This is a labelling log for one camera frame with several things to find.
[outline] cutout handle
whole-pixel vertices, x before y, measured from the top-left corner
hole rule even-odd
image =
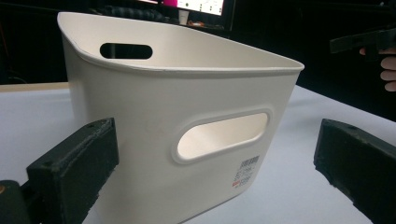
[[[268,115],[260,113],[195,126],[180,138],[178,157],[183,161],[192,161],[251,142],[264,133],[267,123]]]
[[[152,56],[148,45],[105,43],[100,47],[100,54],[107,59],[146,60]]]

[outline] dark background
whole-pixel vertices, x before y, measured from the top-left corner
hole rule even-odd
[[[224,27],[200,29],[205,32],[303,63],[299,86],[396,121],[396,92],[385,91],[380,61],[367,63],[359,49],[330,54],[331,39],[395,22],[388,1],[356,2],[225,0],[222,17],[191,13],[191,19]],[[57,13],[106,5],[177,14],[126,0],[0,1],[0,84],[67,81]]]

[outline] white table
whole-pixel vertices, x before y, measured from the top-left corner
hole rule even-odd
[[[396,146],[396,123],[295,87],[251,188],[187,223],[371,223],[315,170],[322,119],[357,126]],[[79,128],[66,83],[0,86],[0,124],[0,180],[20,184],[27,165]],[[101,223],[94,209],[84,223]]]

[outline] plastic storage bin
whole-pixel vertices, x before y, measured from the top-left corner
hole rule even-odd
[[[178,223],[252,184],[301,63],[170,24],[66,12],[58,23],[76,119],[116,121],[120,165],[95,205],[104,223]]]

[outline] bin rim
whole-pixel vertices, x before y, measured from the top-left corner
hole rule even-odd
[[[229,39],[224,39],[225,41],[232,41],[235,44],[243,45],[246,48],[251,48],[255,50],[262,50],[266,53],[272,54],[279,59],[289,61],[290,63],[294,63],[295,66],[290,66],[290,67],[174,67],[174,66],[150,66],[150,65],[140,65],[140,64],[130,64],[127,63],[127,60],[122,60],[122,59],[107,59],[105,57],[99,57],[96,55],[93,55],[86,50],[84,50],[82,47],[78,45],[76,41],[71,39],[69,35],[67,34],[66,30],[63,28],[62,25],[62,15],[67,15],[67,14],[79,14],[79,15],[87,15],[87,16],[96,16],[96,15],[91,15],[91,14],[84,14],[84,13],[76,13],[76,12],[59,12],[57,16],[57,22],[59,25],[59,28],[62,32],[62,36],[65,38],[66,41],[70,43],[70,45],[73,47],[73,50],[77,53],[77,55],[83,59],[84,61],[88,63],[93,63],[95,65],[101,66],[101,67],[106,67],[106,68],[112,68],[116,70],[139,70],[141,72],[154,72],[158,76],[161,76],[159,72],[172,72],[172,73],[182,73],[184,76],[186,76],[186,72],[189,74],[221,74],[221,73],[227,73],[229,75],[235,75],[235,74],[240,74],[241,72],[248,72],[251,76],[257,76],[258,74],[263,74],[263,73],[273,73],[274,75],[279,75],[279,73],[283,75],[293,75],[296,73],[300,73],[301,71],[304,70],[304,65],[298,61],[295,61],[293,59],[287,58],[282,55],[275,54],[270,51],[266,51],[264,49],[257,49],[253,48],[249,45],[245,45],[239,42],[235,42]]]

